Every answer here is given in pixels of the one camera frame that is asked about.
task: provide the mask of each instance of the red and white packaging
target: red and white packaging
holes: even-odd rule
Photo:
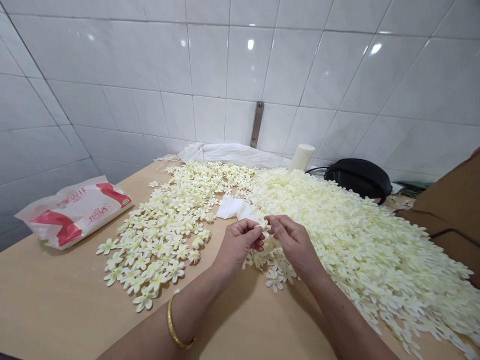
[[[37,200],[16,218],[47,246],[67,249],[133,206],[132,199],[108,182],[94,177]]]

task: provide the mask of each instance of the white tile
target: white tile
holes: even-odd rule
[[[48,112],[58,125],[70,125],[70,120],[65,115],[64,110],[60,106],[57,98],[50,89],[49,85],[44,79],[37,79],[30,77],[28,79],[30,84],[35,89],[43,104],[46,106]]]
[[[390,178],[391,182],[396,181],[421,181],[425,183],[434,183],[438,181],[441,176],[436,175],[428,175],[428,174],[421,174],[418,172],[408,172],[408,171],[400,171],[400,170],[392,170],[392,169],[383,169]]]
[[[454,0],[392,0],[378,31],[429,37],[453,2]]]
[[[434,32],[436,37],[480,39],[480,2],[456,0]]]
[[[371,161],[380,167],[383,166],[417,121],[377,116],[352,157]]]
[[[4,13],[0,13],[0,37],[25,76],[43,78],[19,34]]]
[[[373,35],[324,31],[301,105],[337,110]]]
[[[26,225],[21,225],[0,236],[0,252],[25,239],[32,232]]]
[[[0,131],[56,125],[25,77],[0,74],[0,84]]]
[[[421,37],[374,36],[340,110],[378,114],[426,42]]]
[[[74,126],[93,158],[148,165],[152,162],[142,134],[87,126]]]
[[[56,194],[60,189],[97,176],[100,173],[89,158],[2,185],[0,193],[23,209],[38,199]]]
[[[227,92],[227,26],[188,25],[194,95],[224,98]]]
[[[117,129],[101,86],[53,80],[48,83],[72,124]]]
[[[225,99],[194,96],[196,140],[201,143],[218,144],[224,142]]]
[[[273,29],[230,27],[227,98],[247,101],[262,98],[273,37]]]
[[[300,104],[321,35],[321,31],[275,29],[263,101]]]
[[[256,102],[226,100],[225,142],[250,145]]]
[[[170,139],[167,137],[145,135],[145,142],[152,161],[172,153]]]
[[[274,28],[280,0],[231,0],[230,25]]]
[[[280,0],[276,26],[324,29],[333,0]]]
[[[293,155],[299,144],[308,144],[315,147],[315,155],[334,116],[333,110],[299,107],[283,152]]]
[[[283,153],[294,123],[296,106],[266,103],[258,134],[257,149]]]
[[[229,24],[230,0],[186,0],[185,4],[189,23]]]
[[[375,115],[337,112],[315,158],[337,161],[351,157],[374,120]]]
[[[94,158],[93,161],[100,170],[101,174],[105,175],[108,182],[111,184],[118,184],[122,180],[128,178],[130,175],[133,175],[144,168],[144,166],[141,165],[99,158]]]
[[[148,29],[153,36],[150,51],[160,89],[170,93],[191,94],[187,25],[149,23]]]
[[[7,46],[0,37],[0,74],[23,76],[24,73],[15,61]]]
[[[479,52],[480,41],[431,39],[381,113],[480,125],[480,105],[473,85],[475,68],[480,70]]]
[[[179,0],[143,0],[146,19],[184,23],[187,21],[185,2]]]
[[[162,95],[159,91],[130,89],[144,134],[169,137]]]
[[[374,33],[390,0],[335,0],[325,29]]]
[[[194,101],[192,96],[162,92],[161,97],[170,137],[195,141]]]
[[[383,165],[443,176],[479,146],[480,126],[419,121]]]
[[[178,154],[183,149],[185,149],[185,147],[187,147],[188,145],[195,145],[196,142],[195,141],[178,140],[178,139],[171,138],[170,139],[170,144],[171,144],[172,153]]]
[[[101,88],[117,130],[142,134],[142,126],[130,89],[112,86],[102,86]]]

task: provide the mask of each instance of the metal strip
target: metal strip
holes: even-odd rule
[[[250,146],[257,148],[257,142],[259,141],[260,125],[262,124],[262,115],[264,113],[264,102],[257,101],[255,108],[255,119],[253,120],[253,130],[251,132]]]

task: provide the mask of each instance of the gold bangle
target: gold bangle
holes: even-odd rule
[[[195,337],[193,337],[191,343],[189,343],[188,345],[184,344],[180,339],[179,337],[177,336],[177,334],[175,333],[175,330],[174,330],[174,323],[172,322],[172,302],[174,300],[174,297],[175,297],[176,294],[173,294],[173,296],[170,298],[170,301],[168,302],[168,311],[167,311],[167,322],[168,322],[168,329],[170,330],[170,335],[173,339],[173,341],[175,342],[175,344],[180,348],[180,349],[185,349],[185,350],[188,350],[192,347],[192,345],[194,344],[195,342]]]

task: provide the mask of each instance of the table surface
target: table surface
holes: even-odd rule
[[[151,181],[168,181],[166,165],[154,162],[118,184],[135,203],[130,211],[148,201]],[[128,216],[127,211],[64,251],[41,245],[30,235],[0,253],[0,353],[24,360],[93,360],[152,313],[136,313],[133,297],[120,283],[106,286],[107,258],[95,254],[107,238],[117,237],[117,228]],[[187,266],[177,285],[170,283],[162,290],[153,311],[212,264],[225,227],[234,221],[216,219],[205,226],[212,238],[201,261]],[[303,282],[286,284],[278,293],[265,282],[256,268],[241,271],[209,311],[184,358],[336,359],[324,335],[328,327]],[[383,323],[380,329],[383,341],[400,359],[416,359]],[[452,344],[429,334],[417,341],[424,359],[465,358]]]

